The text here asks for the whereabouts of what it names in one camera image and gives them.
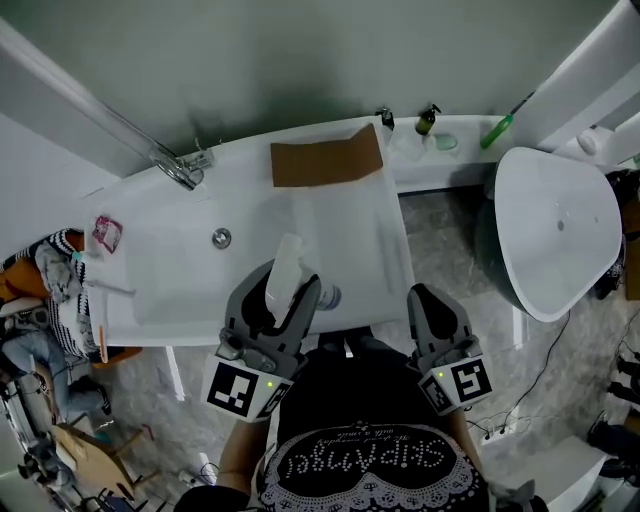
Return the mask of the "cardboard box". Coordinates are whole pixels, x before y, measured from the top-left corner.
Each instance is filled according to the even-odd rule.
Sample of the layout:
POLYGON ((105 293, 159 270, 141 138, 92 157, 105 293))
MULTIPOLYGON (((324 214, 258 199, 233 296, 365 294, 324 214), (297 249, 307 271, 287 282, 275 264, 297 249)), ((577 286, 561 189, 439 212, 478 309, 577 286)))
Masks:
POLYGON ((628 301, 640 301, 640 198, 622 209, 625 238, 625 291, 628 301))

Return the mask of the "white spray bottle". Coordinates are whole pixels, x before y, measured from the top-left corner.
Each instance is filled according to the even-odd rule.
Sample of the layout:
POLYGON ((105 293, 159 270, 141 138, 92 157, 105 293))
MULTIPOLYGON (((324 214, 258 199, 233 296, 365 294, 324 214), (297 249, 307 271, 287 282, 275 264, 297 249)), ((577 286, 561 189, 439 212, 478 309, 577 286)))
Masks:
POLYGON ((336 309, 341 302, 341 289, 329 278, 309 267, 303 261, 303 254, 303 239, 297 234, 284 234, 265 289, 266 307, 276 317, 288 312, 297 292, 314 275, 320 279, 321 284, 316 309, 331 311, 336 309))

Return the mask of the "white ledge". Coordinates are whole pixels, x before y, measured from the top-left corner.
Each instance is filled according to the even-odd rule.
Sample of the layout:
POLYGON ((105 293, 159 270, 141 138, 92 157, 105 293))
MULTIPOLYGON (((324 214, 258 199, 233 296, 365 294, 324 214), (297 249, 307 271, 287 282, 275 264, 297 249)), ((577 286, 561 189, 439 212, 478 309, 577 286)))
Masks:
POLYGON ((480 140, 502 118, 487 115, 443 115, 423 137, 415 131, 416 117, 395 118, 387 141, 387 166, 400 193, 473 186, 483 183, 500 158, 514 146, 512 133, 505 131, 488 149, 480 140), (452 133, 458 147, 438 151, 435 134, 452 133))

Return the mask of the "green bottle with long nozzle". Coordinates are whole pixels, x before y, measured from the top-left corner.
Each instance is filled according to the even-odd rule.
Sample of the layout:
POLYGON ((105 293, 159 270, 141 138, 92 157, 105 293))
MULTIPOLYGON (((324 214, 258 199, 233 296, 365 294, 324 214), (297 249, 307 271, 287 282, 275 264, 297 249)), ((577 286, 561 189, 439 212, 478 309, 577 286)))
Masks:
POLYGON ((515 114, 527 103, 527 101, 535 94, 535 91, 529 93, 522 101, 520 101, 505 117, 503 117, 483 138, 480 140, 480 148, 488 149, 511 125, 515 114))

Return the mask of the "black bag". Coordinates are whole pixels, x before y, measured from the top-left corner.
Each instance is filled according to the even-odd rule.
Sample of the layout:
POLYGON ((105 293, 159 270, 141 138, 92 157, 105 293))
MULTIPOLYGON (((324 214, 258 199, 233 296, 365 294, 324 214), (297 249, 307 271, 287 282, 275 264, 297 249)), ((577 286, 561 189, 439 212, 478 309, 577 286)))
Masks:
POLYGON ((637 196, 640 190, 640 171, 617 170, 605 175, 619 205, 624 205, 637 196))

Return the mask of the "person's left forearm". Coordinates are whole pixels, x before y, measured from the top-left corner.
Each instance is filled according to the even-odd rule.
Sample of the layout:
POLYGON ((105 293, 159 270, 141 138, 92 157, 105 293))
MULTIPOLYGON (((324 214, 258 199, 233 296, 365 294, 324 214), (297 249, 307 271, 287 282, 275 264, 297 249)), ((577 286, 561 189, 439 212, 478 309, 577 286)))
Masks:
POLYGON ((218 463, 219 486, 251 495, 254 474, 267 452, 270 426, 271 420, 236 421, 218 463))

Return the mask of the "pink packet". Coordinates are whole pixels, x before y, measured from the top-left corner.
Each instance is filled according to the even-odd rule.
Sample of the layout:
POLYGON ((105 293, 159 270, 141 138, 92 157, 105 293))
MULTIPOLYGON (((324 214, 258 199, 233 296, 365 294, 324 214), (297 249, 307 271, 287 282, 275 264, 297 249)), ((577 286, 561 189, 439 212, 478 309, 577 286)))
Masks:
POLYGON ((107 252, 113 254, 119 245, 123 226, 108 215, 99 215, 94 224, 92 236, 107 252))

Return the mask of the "person's right forearm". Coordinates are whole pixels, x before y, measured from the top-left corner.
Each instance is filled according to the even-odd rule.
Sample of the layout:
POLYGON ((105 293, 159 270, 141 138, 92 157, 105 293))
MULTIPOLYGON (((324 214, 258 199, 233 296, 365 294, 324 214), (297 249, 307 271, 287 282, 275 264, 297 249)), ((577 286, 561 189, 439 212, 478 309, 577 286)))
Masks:
POLYGON ((481 459, 469 433, 468 423, 464 412, 461 409, 454 410, 444 416, 443 421, 446 425, 448 435, 456 441, 472 462, 482 479, 487 482, 487 477, 482 466, 481 459))

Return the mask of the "grey crumpled clothing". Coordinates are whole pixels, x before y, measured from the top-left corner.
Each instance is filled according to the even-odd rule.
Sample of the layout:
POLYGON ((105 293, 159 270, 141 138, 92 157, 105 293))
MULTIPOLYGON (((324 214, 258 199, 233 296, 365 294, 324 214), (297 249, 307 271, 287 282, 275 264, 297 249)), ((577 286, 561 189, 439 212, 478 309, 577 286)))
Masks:
POLYGON ((69 261, 48 242, 42 242, 36 249, 35 262, 53 302, 70 301, 82 292, 82 285, 69 261))

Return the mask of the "white cabinet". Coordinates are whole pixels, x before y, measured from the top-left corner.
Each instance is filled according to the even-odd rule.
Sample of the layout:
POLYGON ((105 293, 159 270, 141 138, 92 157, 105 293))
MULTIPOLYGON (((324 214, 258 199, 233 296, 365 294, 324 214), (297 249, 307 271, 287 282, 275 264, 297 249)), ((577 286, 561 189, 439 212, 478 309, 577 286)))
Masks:
POLYGON ((533 451, 511 437, 480 448, 488 480, 516 490, 531 482, 549 512, 574 512, 591 492, 607 455, 576 436, 533 451))

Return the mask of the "grey cloth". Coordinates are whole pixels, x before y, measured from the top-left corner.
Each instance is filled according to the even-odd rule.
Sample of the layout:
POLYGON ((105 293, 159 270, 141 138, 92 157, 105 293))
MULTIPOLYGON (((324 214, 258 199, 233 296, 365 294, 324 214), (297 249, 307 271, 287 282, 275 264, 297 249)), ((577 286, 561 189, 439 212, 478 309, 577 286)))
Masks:
POLYGON ((531 502, 535 498, 534 480, 526 481, 517 488, 489 483, 488 491, 490 512, 533 512, 531 502))

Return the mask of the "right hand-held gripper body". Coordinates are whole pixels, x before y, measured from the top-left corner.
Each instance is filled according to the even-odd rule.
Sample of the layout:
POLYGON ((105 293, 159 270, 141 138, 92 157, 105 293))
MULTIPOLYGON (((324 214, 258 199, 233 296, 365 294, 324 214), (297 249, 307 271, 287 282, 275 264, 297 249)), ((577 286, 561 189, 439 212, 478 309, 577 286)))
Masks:
POLYGON ((493 391, 477 337, 439 357, 417 357, 416 365, 422 375, 418 387, 437 415, 472 406, 493 391))

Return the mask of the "white vanity table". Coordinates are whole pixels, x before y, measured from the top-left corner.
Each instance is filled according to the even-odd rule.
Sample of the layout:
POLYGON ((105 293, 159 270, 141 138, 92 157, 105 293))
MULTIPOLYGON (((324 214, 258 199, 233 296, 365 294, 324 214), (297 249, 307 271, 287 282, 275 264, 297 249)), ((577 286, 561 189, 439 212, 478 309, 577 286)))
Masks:
POLYGON ((304 262, 337 285, 336 309, 318 312, 319 333, 402 320, 413 285, 406 230, 392 173, 313 188, 276 188, 272 143, 348 139, 373 124, 363 117, 298 127, 228 142, 193 191, 158 168, 132 175, 87 198, 85 227, 99 215, 123 226, 110 254, 92 237, 88 295, 108 299, 108 346, 196 346, 218 340, 227 300, 254 269, 276 256, 284 234, 304 241, 304 262), (218 228, 230 245, 211 241, 218 228))

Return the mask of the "chrome faucet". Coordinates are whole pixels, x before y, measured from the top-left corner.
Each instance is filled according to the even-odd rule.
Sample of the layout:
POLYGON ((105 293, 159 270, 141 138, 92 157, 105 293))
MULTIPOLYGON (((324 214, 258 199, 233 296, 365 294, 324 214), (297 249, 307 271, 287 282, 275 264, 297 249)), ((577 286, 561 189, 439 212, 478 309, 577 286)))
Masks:
POLYGON ((149 158, 165 175, 186 190, 193 191, 204 180, 205 171, 214 165, 214 155, 205 149, 199 138, 194 139, 195 153, 177 156, 163 144, 154 141, 149 158))

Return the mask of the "person's black printed shirt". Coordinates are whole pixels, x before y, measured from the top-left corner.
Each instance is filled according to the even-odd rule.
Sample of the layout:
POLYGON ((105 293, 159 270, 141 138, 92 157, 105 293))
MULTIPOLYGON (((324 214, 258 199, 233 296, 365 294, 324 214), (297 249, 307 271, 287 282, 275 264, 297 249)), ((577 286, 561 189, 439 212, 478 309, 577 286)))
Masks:
POLYGON ((408 362, 366 329, 321 335, 271 422, 251 495, 216 481, 174 512, 489 512, 487 482, 408 362))

